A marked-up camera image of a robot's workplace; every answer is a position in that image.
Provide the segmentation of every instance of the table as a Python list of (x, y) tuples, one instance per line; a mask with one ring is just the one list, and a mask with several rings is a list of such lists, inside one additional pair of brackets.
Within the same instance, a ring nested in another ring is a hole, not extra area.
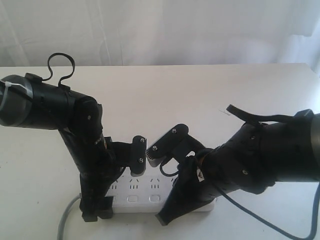
[[(50, 84), (69, 74), (53, 67)], [(42, 77), (46, 67), (1, 67), (0, 78), (26, 72)], [(306, 64), (79, 66), (64, 84), (103, 105), (103, 132), (151, 144), (177, 123), (208, 147), (227, 141), (243, 124), (223, 113), (233, 104), (261, 114), (320, 112), (320, 82)], [(158, 171), (156, 168), (147, 171)], [(316, 183), (277, 183), (260, 195), (230, 194), (292, 234), (309, 234)], [(57, 131), (0, 127), (0, 239), (55, 239), (60, 217), (80, 191), (78, 170)], [(222, 197), (210, 213), (190, 213), (166, 227), (153, 214), (116, 214), (85, 223), (72, 207), (64, 239), (280, 240), (284, 236), (240, 211)]]

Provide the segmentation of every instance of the power strip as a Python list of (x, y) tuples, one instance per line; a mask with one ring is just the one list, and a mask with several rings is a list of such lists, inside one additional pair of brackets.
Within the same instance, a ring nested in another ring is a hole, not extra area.
[[(124, 174), (115, 181), (106, 196), (113, 196), (114, 213), (158, 213), (166, 202), (175, 177)], [(195, 212), (208, 212), (215, 200)]]

